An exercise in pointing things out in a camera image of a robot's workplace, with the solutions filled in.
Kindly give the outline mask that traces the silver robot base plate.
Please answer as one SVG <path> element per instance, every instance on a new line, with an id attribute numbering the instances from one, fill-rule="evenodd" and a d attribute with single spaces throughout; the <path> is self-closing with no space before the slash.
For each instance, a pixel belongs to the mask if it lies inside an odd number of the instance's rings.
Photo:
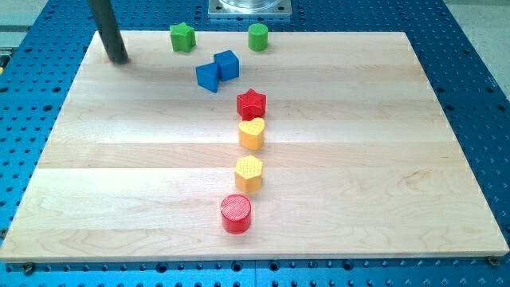
<path id="1" fill-rule="evenodd" d="M 234 15 L 291 15 L 291 0 L 209 0 L 208 14 Z"/>

